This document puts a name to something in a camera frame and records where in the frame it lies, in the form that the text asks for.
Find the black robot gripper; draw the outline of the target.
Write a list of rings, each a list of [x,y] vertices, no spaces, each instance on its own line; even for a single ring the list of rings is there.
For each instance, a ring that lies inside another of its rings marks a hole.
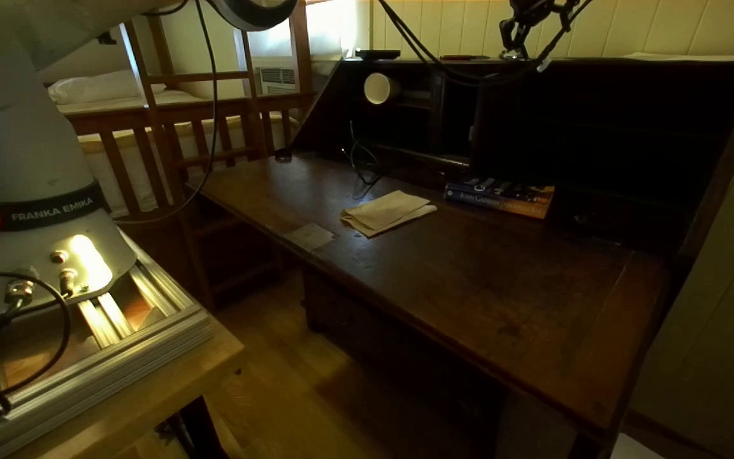
[[[510,0],[512,17],[501,23],[503,46],[507,51],[524,50],[529,33],[552,14],[567,14],[562,0]]]

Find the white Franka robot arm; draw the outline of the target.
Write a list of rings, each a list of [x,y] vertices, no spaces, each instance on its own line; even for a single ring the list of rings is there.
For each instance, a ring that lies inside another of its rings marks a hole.
[[[41,71],[171,0],[0,0],[0,310],[13,278],[76,298],[136,265]]]

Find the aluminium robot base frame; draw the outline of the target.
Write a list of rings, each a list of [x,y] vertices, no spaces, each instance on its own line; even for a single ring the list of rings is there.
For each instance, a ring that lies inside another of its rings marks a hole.
[[[206,311],[143,251],[113,269],[90,238],[0,274],[0,458],[97,409],[206,337]]]

